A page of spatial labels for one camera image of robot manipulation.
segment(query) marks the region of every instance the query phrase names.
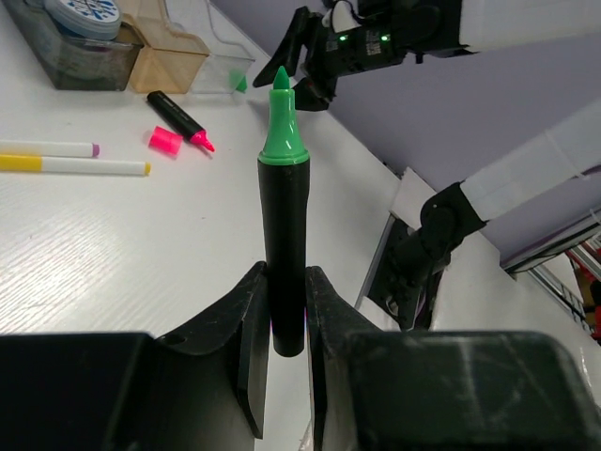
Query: marker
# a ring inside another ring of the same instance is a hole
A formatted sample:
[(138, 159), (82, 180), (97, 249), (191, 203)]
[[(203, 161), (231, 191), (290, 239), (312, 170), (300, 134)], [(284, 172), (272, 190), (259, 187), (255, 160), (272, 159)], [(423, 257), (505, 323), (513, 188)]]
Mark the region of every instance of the marker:
[(0, 155), (2, 172), (57, 172), (105, 176), (147, 176), (150, 163), (115, 162), (87, 158), (31, 157)]
[(309, 152), (297, 127), (294, 89), (280, 68), (270, 92), (270, 127), (258, 157), (273, 347), (284, 357), (304, 348)]
[(187, 142), (195, 146), (202, 146), (211, 152), (215, 151), (215, 147), (207, 138), (207, 131), (169, 99), (164, 92), (153, 91), (148, 94), (146, 100), (159, 116), (181, 134)]
[(0, 155), (39, 155), (43, 157), (98, 157), (100, 146), (92, 143), (50, 143), (0, 140)]

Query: green highlighter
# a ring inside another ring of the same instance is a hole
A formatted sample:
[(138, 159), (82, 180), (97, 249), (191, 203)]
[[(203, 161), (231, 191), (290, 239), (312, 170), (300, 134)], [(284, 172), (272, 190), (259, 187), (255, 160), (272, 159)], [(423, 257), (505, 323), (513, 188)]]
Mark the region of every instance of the green highlighter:
[(270, 128), (258, 169), (273, 347), (284, 357), (304, 348), (309, 164), (297, 127), (294, 89), (280, 68), (270, 92)]

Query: transparent orange container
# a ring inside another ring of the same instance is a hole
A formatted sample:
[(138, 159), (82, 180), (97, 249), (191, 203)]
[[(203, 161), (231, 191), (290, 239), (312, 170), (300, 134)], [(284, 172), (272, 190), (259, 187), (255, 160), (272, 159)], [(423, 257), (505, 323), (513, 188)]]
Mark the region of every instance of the transparent orange container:
[(118, 4), (124, 22), (137, 29), (145, 44), (131, 72), (131, 87), (143, 93), (188, 92), (209, 55), (207, 45), (171, 23), (163, 0), (118, 0)]

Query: pink highlighter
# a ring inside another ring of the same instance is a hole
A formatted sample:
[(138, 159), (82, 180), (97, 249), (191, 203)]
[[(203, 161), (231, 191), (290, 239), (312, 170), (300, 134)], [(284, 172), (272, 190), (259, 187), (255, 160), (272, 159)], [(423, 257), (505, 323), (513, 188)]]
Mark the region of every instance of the pink highlighter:
[(162, 117), (176, 132), (190, 144), (203, 147), (210, 152), (215, 147), (207, 138), (207, 131), (194, 119), (182, 110), (174, 101), (169, 99), (162, 91), (154, 91), (148, 94), (146, 100), (154, 110)]

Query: yellow marker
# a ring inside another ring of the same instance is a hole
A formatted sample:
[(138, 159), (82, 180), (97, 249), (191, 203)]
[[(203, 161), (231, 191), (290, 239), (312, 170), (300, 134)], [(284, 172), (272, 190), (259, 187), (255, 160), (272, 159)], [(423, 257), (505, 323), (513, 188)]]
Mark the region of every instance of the yellow marker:
[(116, 162), (93, 158), (34, 157), (0, 155), (2, 172), (58, 172), (65, 174), (97, 174), (106, 176), (147, 176), (150, 163)]

